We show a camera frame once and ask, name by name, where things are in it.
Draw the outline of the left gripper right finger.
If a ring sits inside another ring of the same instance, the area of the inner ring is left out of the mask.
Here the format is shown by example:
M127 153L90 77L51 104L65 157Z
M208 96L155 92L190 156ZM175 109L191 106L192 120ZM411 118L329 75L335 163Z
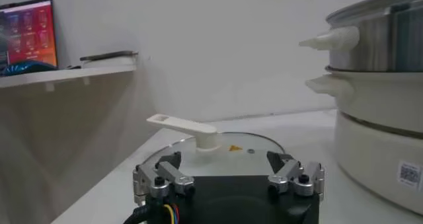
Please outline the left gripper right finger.
M268 151L268 162L274 171L268 176L268 191L273 198L293 191L300 197L317 195L323 201L325 169L322 164L311 161L305 166L289 154Z

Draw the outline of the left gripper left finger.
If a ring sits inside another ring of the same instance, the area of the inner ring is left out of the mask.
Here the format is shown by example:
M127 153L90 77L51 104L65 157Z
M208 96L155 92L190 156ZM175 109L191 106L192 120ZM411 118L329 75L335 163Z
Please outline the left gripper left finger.
M196 191L194 177L179 171L181 162L182 153L176 151L154 165L136 165L132 172L134 202L141 206L148 196L154 200L171 195L191 198Z

